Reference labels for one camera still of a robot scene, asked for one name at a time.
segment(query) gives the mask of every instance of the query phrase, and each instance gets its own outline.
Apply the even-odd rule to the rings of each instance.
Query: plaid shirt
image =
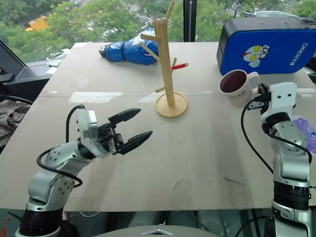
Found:
[[[0,102],[0,147],[10,140],[17,126],[31,106],[22,102]]]

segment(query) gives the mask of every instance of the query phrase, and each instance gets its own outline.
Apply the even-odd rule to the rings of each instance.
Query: mug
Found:
[[[235,107],[245,106],[257,94],[257,88],[252,88],[250,81],[257,80],[260,84],[260,76],[257,72],[247,74],[244,70],[232,70],[226,73],[219,82],[220,91]]]

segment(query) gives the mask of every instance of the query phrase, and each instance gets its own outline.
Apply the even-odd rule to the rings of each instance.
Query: window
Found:
[[[76,42],[129,40],[163,17],[170,0],[1,0],[1,40],[25,63],[63,57]],[[169,21],[183,41],[183,1]]]
[[[218,41],[231,18],[304,16],[316,20],[316,0],[195,0],[196,41]]]

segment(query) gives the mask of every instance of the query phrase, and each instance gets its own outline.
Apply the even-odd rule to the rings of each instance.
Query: blue boxing glove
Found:
[[[153,28],[147,28],[140,34],[156,36]],[[111,43],[102,46],[99,53],[109,62],[129,61],[137,64],[150,65],[156,62],[156,59],[144,50],[139,43],[142,42],[151,51],[158,55],[158,47],[156,41],[141,39],[140,34],[130,40]]]

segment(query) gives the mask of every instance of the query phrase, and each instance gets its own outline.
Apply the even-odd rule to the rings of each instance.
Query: table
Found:
[[[76,102],[86,102],[99,124],[128,108],[142,111],[118,125],[126,141],[153,130],[141,147],[121,156],[96,158],[79,173],[83,185],[71,193],[68,211],[144,211],[242,209],[271,206],[273,178],[246,143],[241,109],[220,94],[216,42],[170,43],[170,58],[189,66],[173,73],[175,91],[186,94],[188,109],[168,119],[154,109],[154,90],[163,86],[160,65],[110,63],[102,43],[75,44],[47,83],[0,156],[0,208],[24,209],[27,185],[39,171],[37,155],[65,142],[65,121]],[[271,84],[293,81],[314,85],[303,70],[262,75]],[[294,114],[316,126],[315,98],[297,96]],[[70,139],[77,139],[75,116]],[[261,130],[259,111],[245,116],[245,127],[258,152],[272,162],[270,139]],[[316,169],[312,162],[311,170]],[[316,186],[315,172],[311,185]],[[311,190],[310,205],[316,204]]]

